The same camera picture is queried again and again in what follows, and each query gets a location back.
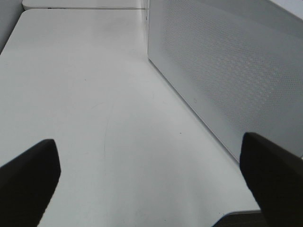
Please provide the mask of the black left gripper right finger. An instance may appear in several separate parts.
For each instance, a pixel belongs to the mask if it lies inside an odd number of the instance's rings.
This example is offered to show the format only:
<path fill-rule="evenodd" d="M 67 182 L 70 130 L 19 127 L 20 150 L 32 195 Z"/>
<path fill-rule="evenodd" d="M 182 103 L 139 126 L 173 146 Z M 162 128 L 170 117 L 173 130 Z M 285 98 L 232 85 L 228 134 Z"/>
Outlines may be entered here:
<path fill-rule="evenodd" d="M 240 170 L 270 227 L 303 225 L 303 160 L 254 132 L 244 133 Z"/>

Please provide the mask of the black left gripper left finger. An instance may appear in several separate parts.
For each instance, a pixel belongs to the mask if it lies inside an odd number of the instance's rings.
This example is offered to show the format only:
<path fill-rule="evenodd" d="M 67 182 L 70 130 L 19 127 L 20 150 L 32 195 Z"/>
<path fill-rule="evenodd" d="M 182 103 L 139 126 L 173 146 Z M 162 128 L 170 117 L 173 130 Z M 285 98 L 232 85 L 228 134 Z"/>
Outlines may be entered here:
<path fill-rule="evenodd" d="M 61 175 L 56 143 L 45 139 L 0 168 L 0 225 L 36 227 Z"/>

